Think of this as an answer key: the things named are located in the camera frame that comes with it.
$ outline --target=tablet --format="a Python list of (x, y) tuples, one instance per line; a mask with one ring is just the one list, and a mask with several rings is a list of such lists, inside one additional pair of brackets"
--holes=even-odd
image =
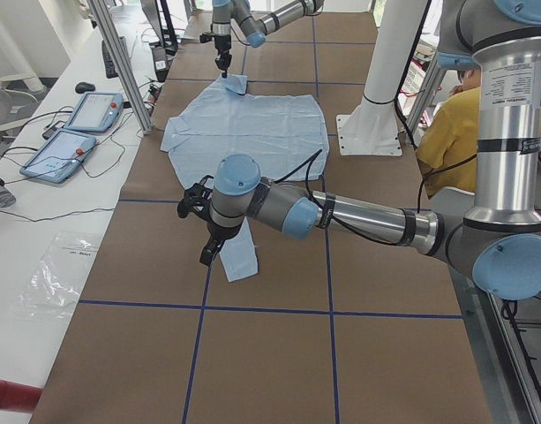
[(47, 142), (21, 167), (19, 173), (51, 183), (62, 183), (94, 150), (93, 135), (71, 130), (57, 130)]
[(83, 133), (105, 133), (122, 108), (121, 94), (88, 91), (79, 99), (64, 128)]

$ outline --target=yellow shirt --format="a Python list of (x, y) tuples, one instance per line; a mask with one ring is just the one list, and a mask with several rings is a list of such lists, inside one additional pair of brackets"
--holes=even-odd
[[(417, 159), (441, 170), (468, 159), (477, 152), (480, 88), (453, 95), (440, 108), (416, 151)], [(451, 186), (474, 192), (476, 159), (429, 177), (425, 190), (433, 196)]]

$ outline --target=blue cloth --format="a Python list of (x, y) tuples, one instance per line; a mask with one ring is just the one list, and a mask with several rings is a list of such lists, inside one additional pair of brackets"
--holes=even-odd
[[(222, 159), (238, 153), (252, 157), (263, 176), (278, 179), (322, 148), (309, 177), (323, 173), (327, 129), (313, 97), (247, 95), (246, 81), (244, 75), (220, 77), (169, 120), (161, 150), (183, 187), (214, 175)], [(290, 180), (304, 177), (302, 169)]]

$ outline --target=plastic bag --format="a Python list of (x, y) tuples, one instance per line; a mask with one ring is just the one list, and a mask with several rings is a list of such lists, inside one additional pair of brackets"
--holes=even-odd
[(11, 315), (37, 321), (70, 320), (101, 239), (97, 234), (59, 232), (11, 306)]

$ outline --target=red cup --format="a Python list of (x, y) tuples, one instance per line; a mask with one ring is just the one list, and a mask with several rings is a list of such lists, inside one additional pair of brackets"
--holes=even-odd
[(0, 380), (0, 410), (32, 413), (41, 394), (42, 389), (38, 387)]

